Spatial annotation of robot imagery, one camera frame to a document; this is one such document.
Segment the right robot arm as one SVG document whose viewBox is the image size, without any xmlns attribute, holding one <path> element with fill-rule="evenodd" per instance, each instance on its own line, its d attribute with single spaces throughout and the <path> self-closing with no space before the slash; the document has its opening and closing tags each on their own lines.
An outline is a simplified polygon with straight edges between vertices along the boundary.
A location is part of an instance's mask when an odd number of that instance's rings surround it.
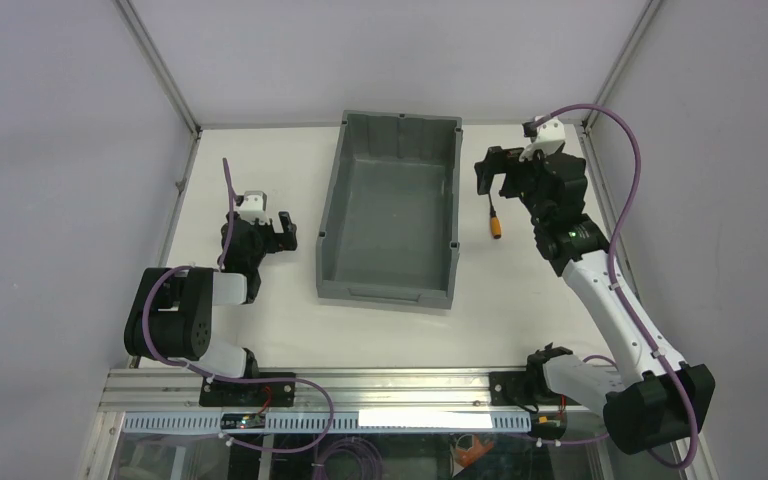
<svg viewBox="0 0 768 480">
<path fill-rule="evenodd" d="M 585 306 L 615 364 L 615 374 L 565 347 L 530 354 L 520 380 L 504 380 L 508 402 L 526 406 L 566 397 L 601 416 L 609 438 L 626 454 L 652 452 L 685 439 L 680 467 L 692 462 L 715 380 L 704 364 L 689 365 L 657 330 L 618 271 L 615 250 L 585 213 L 584 159 L 557 151 L 527 157 L 522 148 L 492 146 L 474 166 L 477 192 L 516 198 L 531 216 L 538 251 Z"/>
</svg>

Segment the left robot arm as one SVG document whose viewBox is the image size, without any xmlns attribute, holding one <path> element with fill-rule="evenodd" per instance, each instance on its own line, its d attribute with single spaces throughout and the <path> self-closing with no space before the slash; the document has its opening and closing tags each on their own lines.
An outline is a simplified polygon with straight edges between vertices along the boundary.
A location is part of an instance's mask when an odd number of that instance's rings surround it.
<svg viewBox="0 0 768 480">
<path fill-rule="evenodd" d="M 213 310 L 256 300 L 259 272 L 270 254 L 297 249 L 297 226 L 280 211 L 281 229 L 272 221 L 248 220 L 235 213 L 221 229 L 222 266 L 155 267 L 144 270 L 124 328 L 124 347 L 132 356 L 189 368 L 211 380 L 260 377 L 254 353 L 214 339 Z"/>
</svg>

